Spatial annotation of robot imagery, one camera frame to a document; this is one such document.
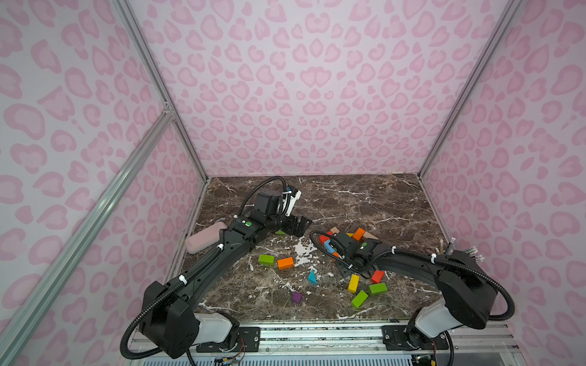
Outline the light blue block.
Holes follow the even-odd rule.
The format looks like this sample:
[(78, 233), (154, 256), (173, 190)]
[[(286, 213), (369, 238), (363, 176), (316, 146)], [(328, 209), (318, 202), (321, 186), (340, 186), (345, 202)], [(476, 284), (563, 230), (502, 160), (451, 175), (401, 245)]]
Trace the light blue block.
[(335, 248), (332, 247), (331, 241), (327, 240), (323, 243), (324, 248), (327, 250), (328, 253), (334, 254), (336, 252)]

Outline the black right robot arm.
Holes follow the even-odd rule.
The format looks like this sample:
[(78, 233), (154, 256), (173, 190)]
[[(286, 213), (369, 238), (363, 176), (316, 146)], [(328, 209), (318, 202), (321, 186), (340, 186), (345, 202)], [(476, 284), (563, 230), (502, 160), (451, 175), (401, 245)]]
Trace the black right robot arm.
[(509, 320), (515, 314), (513, 297), (479, 267), (469, 251), (424, 254), (379, 239), (314, 230), (309, 238), (322, 253), (327, 251), (323, 237), (334, 249), (329, 256), (353, 275), (366, 277), (377, 270), (398, 273), (432, 285), (441, 293), (441, 299), (414, 312), (401, 335), (389, 338), (395, 347), (422, 349), (451, 329), (485, 329), (488, 322)]

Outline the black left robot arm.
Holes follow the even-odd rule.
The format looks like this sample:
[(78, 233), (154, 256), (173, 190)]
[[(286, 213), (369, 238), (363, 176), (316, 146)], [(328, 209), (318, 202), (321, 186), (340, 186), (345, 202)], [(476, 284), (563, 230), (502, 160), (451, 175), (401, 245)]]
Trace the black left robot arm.
[(311, 220), (292, 214), (301, 196), (301, 190), (281, 176), (259, 183), (232, 221), (216, 231), (208, 253), (165, 284), (153, 282), (146, 289), (140, 313), (121, 337), (121, 355), (138, 360), (164, 352), (179, 358), (202, 344), (233, 349), (239, 340), (239, 322), (221, 311), (197, 314), (198, 305), (234, 263), (271, 233), (305, 235)]

